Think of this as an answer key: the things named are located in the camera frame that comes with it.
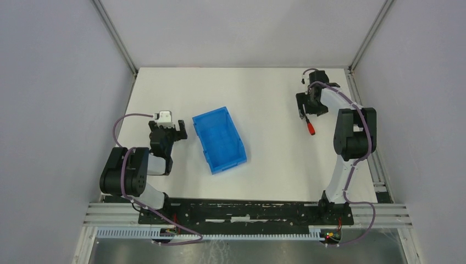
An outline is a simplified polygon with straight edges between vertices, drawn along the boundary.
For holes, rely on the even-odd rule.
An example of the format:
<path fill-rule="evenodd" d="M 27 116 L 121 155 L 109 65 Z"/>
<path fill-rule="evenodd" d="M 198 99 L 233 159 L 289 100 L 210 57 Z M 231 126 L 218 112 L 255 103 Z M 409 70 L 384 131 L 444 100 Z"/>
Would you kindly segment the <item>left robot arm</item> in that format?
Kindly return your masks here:
<path fill-rule="evenodd" d="M 104 166 L 99 179 L 102 193 L 128 197 L 131 202 L 152 209 L 151 216 L 159 224 L 168 223 L 173 210 L 165 205 L 166 193 L 147 183 L 148 176 L 169 175 L 173 166 L 171 156 L 175 142 L 187 139 L 185 122 L 174 124 L 149 122 L 150 147 L 137 147 L 130 151 L 126 147 L 115 147 Z"/>

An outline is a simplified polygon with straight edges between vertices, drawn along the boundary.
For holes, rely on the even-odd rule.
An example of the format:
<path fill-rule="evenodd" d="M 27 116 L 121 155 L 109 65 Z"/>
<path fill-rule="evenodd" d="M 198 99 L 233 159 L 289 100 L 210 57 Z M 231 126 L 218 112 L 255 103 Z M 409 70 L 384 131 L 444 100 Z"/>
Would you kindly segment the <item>red handled screwdriver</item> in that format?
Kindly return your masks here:
<path fill-rule="evenodd" d="M 314 129 L 314 126 L 312 125 L 312 123 L 310 122 L 309 118 L 305 115 L 304 116 L 304 119 L 306 121 L 306 124 L 307 124 L 307 128 L 308 128 L 308 131 L 311 135 L 315 135 L 315 129 Z"/>

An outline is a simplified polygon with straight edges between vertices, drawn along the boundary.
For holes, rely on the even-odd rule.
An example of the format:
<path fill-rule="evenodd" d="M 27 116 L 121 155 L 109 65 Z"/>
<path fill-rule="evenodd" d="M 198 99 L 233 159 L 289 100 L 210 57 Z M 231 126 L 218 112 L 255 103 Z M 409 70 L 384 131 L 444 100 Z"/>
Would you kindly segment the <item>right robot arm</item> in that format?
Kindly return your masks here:
<path fill-rule="evenodd" d="M 317 210 L 322 223 L 332 224 L 340 214 L 346 214 L 352 204 L 348 191 L 359 163 L 376 150 L 376 110 L 350 99 L 339 84 L 330 82 L 324 70 L 306 69 L 301 75 L 301 83 L 306 90 L 296 94 L 298 113 L 311 135 L 315 135 L 315 129 L 309 120 L 310 115 L 336 113 L 333 147 L 337 159 Z"/>

